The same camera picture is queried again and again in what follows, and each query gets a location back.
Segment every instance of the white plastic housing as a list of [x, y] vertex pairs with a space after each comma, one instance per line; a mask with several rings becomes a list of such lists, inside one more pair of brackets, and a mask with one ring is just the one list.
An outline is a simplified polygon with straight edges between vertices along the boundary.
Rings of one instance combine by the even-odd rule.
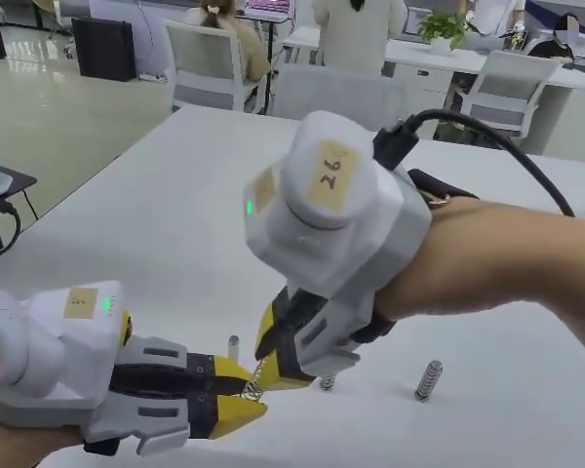
[[108, 392], [124, 323], [123, 292], [104, 282], [0, 292], [0, 400], [19, 408], [94, 409]]
[[[373, 161], [372, 139], [350, 120], [314, 112], [300, 123], [291, 152], [246, 187], [247, 244], [290, 284], [333, 297], [386, 242], [404, 199], [395, 178]], [[326, 160], [337, 161], [326, 146], [349, 153], [339, 198], [324, 184], [316, 189], [317, 173], [341, 181], [329, 168], [321, 172]], [[376, 291], [387, 279], [381, 272], [358, 286]]]

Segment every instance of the white sweater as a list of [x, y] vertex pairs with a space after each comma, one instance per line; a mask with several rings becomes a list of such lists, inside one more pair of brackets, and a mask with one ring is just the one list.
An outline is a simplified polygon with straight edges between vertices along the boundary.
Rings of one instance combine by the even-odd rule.
[[381, 73], [386, 42], [401, 34], [407, 18], [404, 0], [366, 0], [359, 12], [350, 0], [314, 0], [324, 64]]

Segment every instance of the label sticker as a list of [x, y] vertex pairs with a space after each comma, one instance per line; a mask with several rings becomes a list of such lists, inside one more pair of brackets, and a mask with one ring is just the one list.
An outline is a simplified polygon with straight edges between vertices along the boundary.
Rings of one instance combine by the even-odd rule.
[[275, 196], [275, 178], [271, 168], [268, 168], [255, 180], [253, 195], [255, 196], [255, 210], [260, 213]]
[[353, 148], [332, 139], [321, 141], [306, 200], [341, 212], [359, 160], [360, 155]]
[[63, 318], [91, 320], [96, 312], [98, 290], [91, 288], [72, 288], [67, 295]]

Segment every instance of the green plant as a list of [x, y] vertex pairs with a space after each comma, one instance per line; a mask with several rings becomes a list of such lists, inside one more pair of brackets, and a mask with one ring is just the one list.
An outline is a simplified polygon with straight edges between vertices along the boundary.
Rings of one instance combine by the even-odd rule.
[[464, 38], [463, 20], [459, 15], [450, 15], [434, 10], [431, 15], [420, 22], [418, 35], [427, 42], [438, 37], [450, 39], [450, 48], [454, 49]]

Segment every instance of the long hair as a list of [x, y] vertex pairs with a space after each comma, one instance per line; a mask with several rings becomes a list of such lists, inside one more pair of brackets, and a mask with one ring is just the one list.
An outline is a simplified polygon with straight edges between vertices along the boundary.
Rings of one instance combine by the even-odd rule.
[[553, 34], [557, 37], [557, 31], [567, 31], [567, 20], [570, 18], [574, 18], [576, 22], [578, 22], [578, 16], [574, 13], [566, 13], [565, 15], [561, 15], [557, 22], [555, 23], [555, 27], [553, 27]]
[[234, 12], [234, 0], [202, 0], [201, 8], [206, 12], [202, 26], [221, 28], [218, 17], [226, 17]]
[[356, 11], [359, 12], [364, 8], [364, 3], [366, 0], [351, 0], [351, 7]]

